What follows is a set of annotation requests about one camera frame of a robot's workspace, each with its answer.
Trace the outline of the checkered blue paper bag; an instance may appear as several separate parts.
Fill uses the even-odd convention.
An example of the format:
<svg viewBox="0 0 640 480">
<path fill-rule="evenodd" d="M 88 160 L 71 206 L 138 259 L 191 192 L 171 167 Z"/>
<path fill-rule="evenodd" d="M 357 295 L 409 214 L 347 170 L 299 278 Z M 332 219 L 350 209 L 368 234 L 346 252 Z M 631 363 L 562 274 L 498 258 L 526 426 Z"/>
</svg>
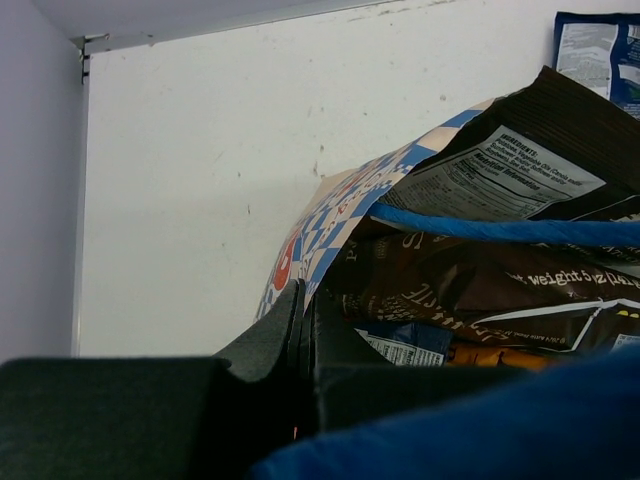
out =
<svg viewBox="0 0 640 480">
<path fill-rule="evenodd" d="M 353 171 L 307 209 L 282 248 L 262 299 L 270 307 L 289 279 L 309 294 L 366 216 L 477 242 L 564 251 L 639 254 L 633 221 L 475 221 L 428 216 L 381 203 L 421 162 L 440 153 L 466 122 L 495 100 L 467 110 Z M 639 348 L 625 345 L 538 373 L 436 410 L 381 420 L 272 454 L 255 479 L 635 479 L 639 475 Z"/>
</svg>

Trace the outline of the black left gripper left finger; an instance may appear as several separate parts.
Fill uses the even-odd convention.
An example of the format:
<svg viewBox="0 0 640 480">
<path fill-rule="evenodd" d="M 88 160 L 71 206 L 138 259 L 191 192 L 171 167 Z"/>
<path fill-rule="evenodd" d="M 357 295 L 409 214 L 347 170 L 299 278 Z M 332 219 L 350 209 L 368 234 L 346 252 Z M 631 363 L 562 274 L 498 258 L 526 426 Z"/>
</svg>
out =
<svg viewBox="0 0 640 480">
<path fill-rule="evenodd" d="M 211 356 L 17 359 L 1 368 L 5 479 L 239 479 L 294 432 L 300 288 Z"/>
</svg>

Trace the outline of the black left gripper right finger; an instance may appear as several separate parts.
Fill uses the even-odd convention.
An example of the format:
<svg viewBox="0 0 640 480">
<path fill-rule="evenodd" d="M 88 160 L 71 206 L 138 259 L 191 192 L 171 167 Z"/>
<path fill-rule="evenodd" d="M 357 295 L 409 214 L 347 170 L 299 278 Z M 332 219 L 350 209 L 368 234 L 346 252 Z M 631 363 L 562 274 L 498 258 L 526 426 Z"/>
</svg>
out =
<svg viewBox="0 0 640 480">
<path fill-rule="evenodd" d="M 479 394 L 530 375 L 512 367 L 395 366 L 339 315 L 326 293 L 311 308 L 311 434 Z"/>
</svg>

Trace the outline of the blue white snack packet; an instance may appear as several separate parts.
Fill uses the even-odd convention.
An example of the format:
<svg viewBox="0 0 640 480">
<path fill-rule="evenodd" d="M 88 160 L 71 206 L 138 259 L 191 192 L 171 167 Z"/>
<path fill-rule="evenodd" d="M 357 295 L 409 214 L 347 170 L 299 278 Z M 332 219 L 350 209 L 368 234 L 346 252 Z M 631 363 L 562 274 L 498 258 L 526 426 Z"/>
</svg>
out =
<svg viewBox="0 0 640 480">
<path fill-rule="evenodd" d="M 639 117 L 639 15 L 559 12 L 553 69 Z"/>
</svg>

